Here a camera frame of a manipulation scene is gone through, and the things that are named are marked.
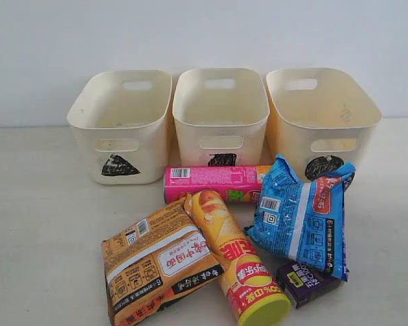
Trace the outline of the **orange noodle packet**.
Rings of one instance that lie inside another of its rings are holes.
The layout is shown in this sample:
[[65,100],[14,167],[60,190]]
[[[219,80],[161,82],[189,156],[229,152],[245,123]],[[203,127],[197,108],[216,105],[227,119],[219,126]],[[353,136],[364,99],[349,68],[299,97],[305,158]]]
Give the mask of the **orange noodle packet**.
[[112,325],[136,325],[223,274],[186,201],[176,200],[101,243]]

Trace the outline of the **blue noodle packet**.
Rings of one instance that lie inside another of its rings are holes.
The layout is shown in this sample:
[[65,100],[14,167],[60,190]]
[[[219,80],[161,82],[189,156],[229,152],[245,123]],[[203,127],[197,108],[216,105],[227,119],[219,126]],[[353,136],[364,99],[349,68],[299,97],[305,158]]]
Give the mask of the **blue noodle packet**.
[[347,162],[304,182],[277,154],[263,179],[254,221],[244,228],[245,235],[277,257],[347,281],[344,199],[355,172]]

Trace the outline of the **yellow chips can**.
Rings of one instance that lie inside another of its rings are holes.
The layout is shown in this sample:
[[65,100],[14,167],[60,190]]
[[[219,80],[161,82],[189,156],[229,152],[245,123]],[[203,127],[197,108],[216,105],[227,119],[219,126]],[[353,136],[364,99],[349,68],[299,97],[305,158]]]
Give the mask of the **yellow chips can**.
[[218,281],[238,325],[278,325],[291,303],[266,269],[219,193],[188,193],[186,212],[222,263]]

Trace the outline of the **purple juice carton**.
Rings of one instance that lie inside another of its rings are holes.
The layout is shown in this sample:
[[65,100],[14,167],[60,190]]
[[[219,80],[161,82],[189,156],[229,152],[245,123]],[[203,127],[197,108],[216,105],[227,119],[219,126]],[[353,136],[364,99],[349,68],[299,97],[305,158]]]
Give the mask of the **purple juice carton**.
[[335,290],[341,284],[340,279],[295,261],[280,266],[275,280],[295,309]]

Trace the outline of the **pink chips can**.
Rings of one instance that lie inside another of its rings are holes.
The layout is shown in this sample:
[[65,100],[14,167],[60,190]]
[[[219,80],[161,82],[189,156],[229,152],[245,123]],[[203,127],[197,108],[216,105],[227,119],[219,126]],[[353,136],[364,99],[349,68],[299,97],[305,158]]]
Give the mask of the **pink chips can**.
[[169,167],[163,177],[167,204],[187,193],[218,192],[226,202],[257,202],[262,182],[270,166],[191,166]]

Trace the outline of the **cream bin with square mark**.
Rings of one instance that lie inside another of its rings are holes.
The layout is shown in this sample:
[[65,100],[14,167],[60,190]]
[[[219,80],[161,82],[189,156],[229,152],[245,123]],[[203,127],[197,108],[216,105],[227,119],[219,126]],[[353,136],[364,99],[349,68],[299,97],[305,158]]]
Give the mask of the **cream bin with square mark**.
[[260,162],[270,109],[257,72],[246,68],[186,71],[178,78],[172,113],[183,166]]

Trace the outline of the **cream bin with triangle mark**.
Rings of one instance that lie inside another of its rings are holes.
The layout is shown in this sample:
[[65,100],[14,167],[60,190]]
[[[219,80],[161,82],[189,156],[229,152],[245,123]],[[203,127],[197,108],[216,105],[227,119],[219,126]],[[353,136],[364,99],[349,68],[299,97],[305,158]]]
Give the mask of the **cream bin with triangle mark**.
[[172,87],[161,70],[107,71],[88,81],[67,121],[93,180],[137,185],[163,176]]

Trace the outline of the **cream bin with circle mark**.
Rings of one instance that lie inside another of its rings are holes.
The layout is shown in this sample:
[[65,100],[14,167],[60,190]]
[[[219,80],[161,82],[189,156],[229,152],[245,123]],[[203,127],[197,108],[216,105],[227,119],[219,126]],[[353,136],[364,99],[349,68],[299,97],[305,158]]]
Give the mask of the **cream bin with circle mark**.
[[344,71],[280,69],[265,77],[270,115],[266,139],[304,182],[346,162],[360,164],[382,114]]

